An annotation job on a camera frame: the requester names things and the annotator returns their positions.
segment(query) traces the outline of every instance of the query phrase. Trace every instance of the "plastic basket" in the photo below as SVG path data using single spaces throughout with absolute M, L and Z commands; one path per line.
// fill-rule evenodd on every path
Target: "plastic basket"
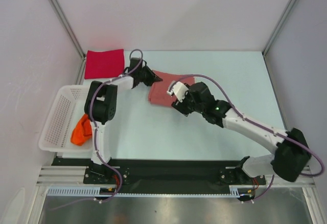
M 39 147 L 44 151 L 58 153 L 83 153 L 92 150 L 92 139 L 82 146 L 71 143 L 72 131 L 84 114 L 84 104 L 89 86 L 63 86 L 46 119 L 39 140 Z

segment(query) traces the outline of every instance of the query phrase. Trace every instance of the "shiny floor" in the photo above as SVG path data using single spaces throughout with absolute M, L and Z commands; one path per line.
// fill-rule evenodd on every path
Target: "shiny floor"
M 47 197 L 39 224 L 51 223 L 312 223 L 301 188 L 271 189 L 254 204 L 231 198 L 201 197 L 115 197 L 99 205 L 75 201 L 76 197 Z

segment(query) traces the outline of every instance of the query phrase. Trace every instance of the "white table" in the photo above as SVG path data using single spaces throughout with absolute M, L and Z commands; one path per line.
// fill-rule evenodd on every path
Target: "white table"
M 125 52 L 125 66 L 129 66 L 129 53 Z M 156 51 L 144 52 L 144 59 L 154 70 L 207 75 L 224 88 L 244 113 L 274 127 L 284 127 L 260 52 Z M 83 85 L 91 81 L 84 80 Z M 198 81 L 204 81 L 216 99 L 226 100 L 210 81 L 196 78 Z M 151 105 L 149 90 L 150 87 L 140 84 L 118 95 L 108 139 L 113 158 L 240 160 L 269 153 L 236 132 L 209 124 L 200 114 L 185 117 L 172 108 Z M 62 156 L 90 158 L 91 153 Z

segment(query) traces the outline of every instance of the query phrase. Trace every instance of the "laundry basket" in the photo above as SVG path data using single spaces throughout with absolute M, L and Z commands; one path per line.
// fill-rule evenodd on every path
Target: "laundry basket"
M 46 119 L 39 140 L 42 150 L 58 153 L 84 153 L 92 150 L 92 139 L 82 146 L 71 143 L 72 131 L 84 114 L 84 104 L 89 86 L 63 86 Z

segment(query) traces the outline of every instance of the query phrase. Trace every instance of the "white wall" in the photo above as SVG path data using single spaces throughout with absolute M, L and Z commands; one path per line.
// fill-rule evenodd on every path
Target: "white wall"
M 58 0 L 84 52 L 262 51 L 289 0 Z
M 20 187 L 28 207 L 40 167 L 52 157 L 38 148 L 40 131 L 81 60 L 48 0 L 0 0 L 0 12 L 1 216 Z
M 301 129 L 327 165 L 327 0 L 299 0 L 267 61 L 288 126 Z M 327 174 L 315 182 L 326 208 Z

